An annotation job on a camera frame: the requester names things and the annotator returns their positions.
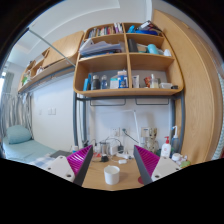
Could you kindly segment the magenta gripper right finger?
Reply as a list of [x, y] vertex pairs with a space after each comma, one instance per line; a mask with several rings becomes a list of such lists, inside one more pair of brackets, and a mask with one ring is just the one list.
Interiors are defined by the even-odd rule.
[[150, 184], [152, 182], [152, 174], [159, 162], [160, 157], [140, 146], [135, 145], [134, 158], [136, 160], [143, 184]]

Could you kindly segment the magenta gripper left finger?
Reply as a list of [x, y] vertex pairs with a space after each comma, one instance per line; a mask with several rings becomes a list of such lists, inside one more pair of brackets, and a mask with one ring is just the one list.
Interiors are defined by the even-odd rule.
[[83, 184], [92, 156], [93, 146], [89, 145], [67, 157], [68, 163], [75, 174], [74, 184], [78, 186]]

